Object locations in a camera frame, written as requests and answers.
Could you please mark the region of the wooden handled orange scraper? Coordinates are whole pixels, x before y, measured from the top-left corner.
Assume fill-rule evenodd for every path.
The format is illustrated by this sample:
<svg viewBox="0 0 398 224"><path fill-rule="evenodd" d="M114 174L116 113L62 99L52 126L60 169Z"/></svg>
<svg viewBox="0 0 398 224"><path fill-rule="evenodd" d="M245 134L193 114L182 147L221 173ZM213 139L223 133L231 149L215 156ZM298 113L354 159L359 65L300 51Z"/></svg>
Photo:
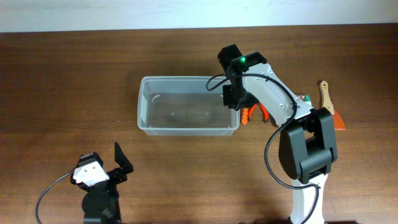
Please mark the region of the wooden handled orange scraper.
<svg viewBox="0 0 398 224"><path fill-rule="evenodd" d="M334 109L333 103L331 102L328 82L321 81L319 87L322 96L322 108L326 108L331 113L333 117L334 129L340 131L345 130L346 126L343 121L343 118L341 117L339 112L337 112L337 110Z"/></svg>

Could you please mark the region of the clear bag of wall plugs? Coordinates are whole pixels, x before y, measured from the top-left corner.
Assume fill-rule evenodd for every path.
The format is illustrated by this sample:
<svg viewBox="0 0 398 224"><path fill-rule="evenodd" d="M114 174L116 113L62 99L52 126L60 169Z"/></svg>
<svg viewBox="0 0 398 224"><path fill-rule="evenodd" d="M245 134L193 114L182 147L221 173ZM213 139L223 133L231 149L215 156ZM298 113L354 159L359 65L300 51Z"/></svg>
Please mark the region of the clear bag of wall plugs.
<svg viewBox="0 0 398 224"><path fill-rule="evenodd" d="M297 97L298 97L298 99L304 101L305 103L307 103L309 105L312 104L312 100L311 100L310 95L298 95Z"/></svg>

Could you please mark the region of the orange bit holder strip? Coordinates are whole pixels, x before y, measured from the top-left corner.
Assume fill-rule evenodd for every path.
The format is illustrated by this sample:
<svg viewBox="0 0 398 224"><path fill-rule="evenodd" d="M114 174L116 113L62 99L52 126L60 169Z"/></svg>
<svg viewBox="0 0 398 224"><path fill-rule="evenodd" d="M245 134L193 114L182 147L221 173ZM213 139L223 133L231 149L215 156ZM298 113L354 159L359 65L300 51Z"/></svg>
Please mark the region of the orange bit holder strip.
<svg viewBox="0 0 398 224"><path fill-rule="evenodd" d="M249 108L243 108L241 113L241 124L246 125L249 121Z"/></svg>

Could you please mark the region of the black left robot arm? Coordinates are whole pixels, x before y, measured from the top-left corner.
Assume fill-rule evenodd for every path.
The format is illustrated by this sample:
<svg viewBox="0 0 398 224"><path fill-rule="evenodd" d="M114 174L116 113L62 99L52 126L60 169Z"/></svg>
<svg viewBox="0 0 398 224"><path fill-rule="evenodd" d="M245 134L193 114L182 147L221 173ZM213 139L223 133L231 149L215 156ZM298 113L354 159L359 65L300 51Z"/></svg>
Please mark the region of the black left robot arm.
<svg viewBox="0 0 398 224"><path fill-rule="evenodd" d="M71 184L86 191L81 203L84 223L122 222L117 185L127 181L127 175L134 168L117 142L114 143L114 160L119 166L106 172L99 154L92 152L80 156L72 171Z"/></svg>

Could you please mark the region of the small red cutting pliers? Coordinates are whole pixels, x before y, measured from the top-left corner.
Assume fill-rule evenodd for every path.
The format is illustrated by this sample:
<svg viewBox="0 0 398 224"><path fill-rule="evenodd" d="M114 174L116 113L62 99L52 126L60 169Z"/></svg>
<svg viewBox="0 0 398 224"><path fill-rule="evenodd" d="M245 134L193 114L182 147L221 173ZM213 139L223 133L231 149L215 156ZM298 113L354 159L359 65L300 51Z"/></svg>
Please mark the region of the small red cutting pliers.
<svg viewBox="0 0 398 224"><path fill-rule="evenodd" d="M264 107L264 105L262 103L258 103L258 104L253 105L252 107L249 108L248 120L251 120L252 114L253 114L253 112L254 112L254 110L256 108L259 108L261 110L263 122L264 123L268 123L269 122L269 113L268 113L268 111L266 110L266 108Z"/></svg>

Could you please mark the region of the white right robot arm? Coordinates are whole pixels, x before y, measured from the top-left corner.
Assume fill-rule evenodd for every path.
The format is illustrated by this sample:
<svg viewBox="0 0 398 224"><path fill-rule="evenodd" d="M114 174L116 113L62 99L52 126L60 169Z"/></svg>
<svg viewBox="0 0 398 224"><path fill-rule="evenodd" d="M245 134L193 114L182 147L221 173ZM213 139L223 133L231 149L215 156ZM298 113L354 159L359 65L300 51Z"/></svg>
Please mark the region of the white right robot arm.
<svg viewBox="0 0 398 224"><path fill-rule="evenodd" d="M244 55L234 44L217 59L224 71L223 104L240 110L262 104L277 124L264 149L271 177L292 190L290 223L324 223L323 191L337 160L333 115L315 109L277 78L259 52Z"/></svg>

